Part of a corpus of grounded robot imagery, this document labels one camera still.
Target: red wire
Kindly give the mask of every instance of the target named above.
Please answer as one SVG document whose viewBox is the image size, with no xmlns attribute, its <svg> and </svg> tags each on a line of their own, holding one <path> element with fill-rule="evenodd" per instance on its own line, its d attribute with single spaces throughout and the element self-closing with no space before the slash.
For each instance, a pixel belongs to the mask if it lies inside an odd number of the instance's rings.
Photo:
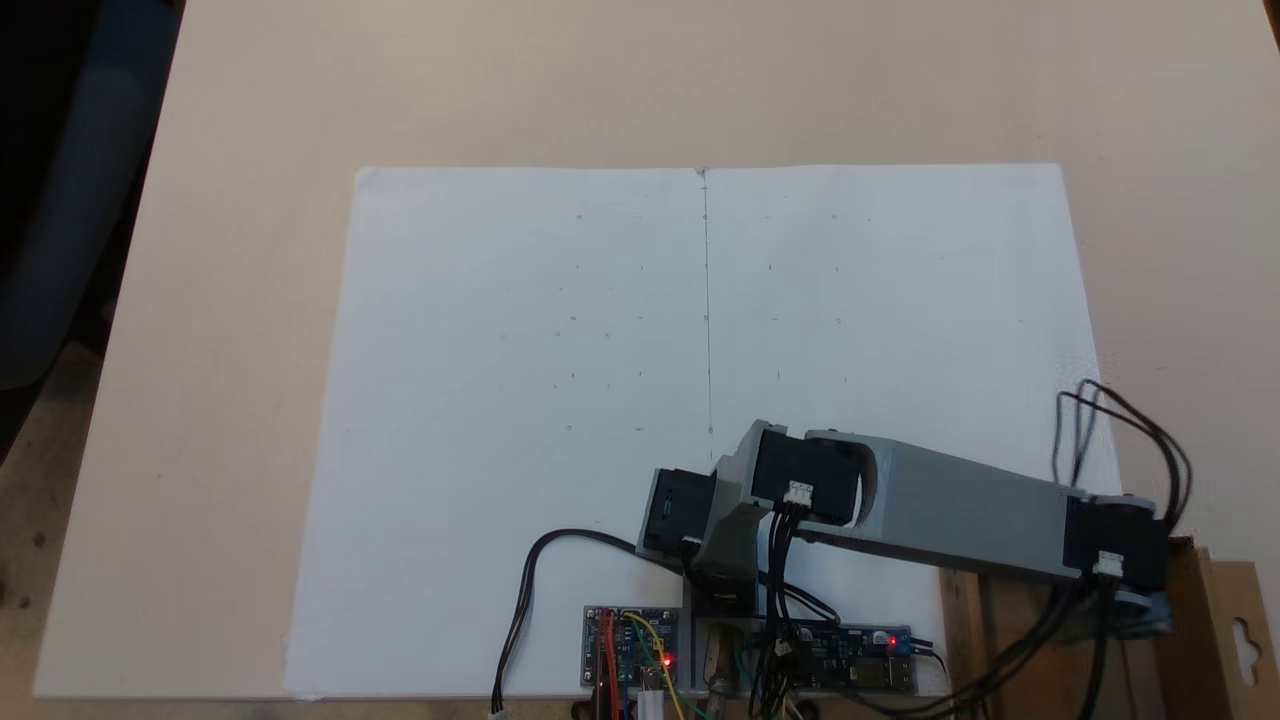
<svg viewBox="0 0 1280 720">
<path fill-rule="evenodd" d="M 609 673 L 609 720 L 622 720 L 618 712 L 618 659 L 613 646 L 613 612 L 607 612 L 605 618 L 609 620 L 608 630 L 604 630 L 604 657 Z"/>
</svg>

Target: cable connector plug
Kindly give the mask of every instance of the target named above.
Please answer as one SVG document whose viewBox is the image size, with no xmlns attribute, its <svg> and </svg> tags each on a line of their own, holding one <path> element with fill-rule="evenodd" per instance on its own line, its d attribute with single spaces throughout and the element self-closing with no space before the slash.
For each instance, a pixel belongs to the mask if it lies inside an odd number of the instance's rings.
<svg viewBox="0 0 1280 720">
<path fill-rule="evenodd" d="M 782 496 L 782 502 L 813 509 L 813 486 L 791 480 L 787 483 L 787 493 Z"/>
<path fill-rule="evenodd" d="M 1117 555 L 1115 552 L 1107 552 L 1105 550 L 1098 551 L 1098 561 L 1093 564 L 1094 575 L 1110 575 L 1112 578 L 1124 579 L 1124 555 Z"/>
</svg>

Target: yellow wire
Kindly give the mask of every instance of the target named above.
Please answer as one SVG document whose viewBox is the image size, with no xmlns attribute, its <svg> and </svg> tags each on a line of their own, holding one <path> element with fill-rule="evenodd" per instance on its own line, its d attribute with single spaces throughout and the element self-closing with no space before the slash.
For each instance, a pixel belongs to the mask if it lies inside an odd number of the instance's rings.
<svg viewBox="0 0 1280 720">
<path fill-rule="evenodd" d="M 671 702 L 676 705 L 676 716 L 680 720 L 685 720 L 685 711 L 680 707 L 680 696 L 676 694 L 676 684 L 671 682 L 671 669 L 663 662 L 667 659 L 667 651 L 662 647 L 662 635 L 658 634 L 658 630 L 653 629 L 653 625 L 648 620 L 635 612 L 623 612 L 622 616 L 640 623 L 653 635 L 653 647 L 658 651 L 658 664 L 662 665 L 662 676 L 667 679 L 667 689 L 671 691 Z"/>
</svg>

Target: white connector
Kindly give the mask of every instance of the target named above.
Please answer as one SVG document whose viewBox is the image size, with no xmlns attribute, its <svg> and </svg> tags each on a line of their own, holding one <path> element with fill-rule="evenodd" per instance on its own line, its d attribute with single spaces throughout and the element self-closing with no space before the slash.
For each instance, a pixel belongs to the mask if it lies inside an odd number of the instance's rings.
<svg viewBox="0 0 1280 720">
<path fill-rule="evenodd" d="M 1124 555 L 1100 550 L 1098 561 L 1093 564 L 1093 574 L 1124 579 Z"/>
<path fill-rule="evenodd" d="M 667 693 L 663 691 L 640 691 L 636 696 L 636 720 L 663 720 L 667 712 Z"/>
<path fill-rule="evenodd" d="M 813 507 L 813 486 L 791 480 L 787 483 L 787 493 L 782 496 L 782 502 Z"/>
</svg>

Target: table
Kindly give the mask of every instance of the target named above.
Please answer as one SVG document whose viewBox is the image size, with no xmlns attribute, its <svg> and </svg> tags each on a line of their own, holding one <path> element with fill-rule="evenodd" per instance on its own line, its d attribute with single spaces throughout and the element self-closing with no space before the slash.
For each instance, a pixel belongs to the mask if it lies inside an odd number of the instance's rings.
<svg viewBox="0 0 1280 720">
<path fill-rule="evenodd" d="M 1274 606 L 1277 110 L 1256 0 L 192 1 L 36 693 L 283 696 L 362 165 L 1061 163 L 1103 374 Z"/>
</svg>

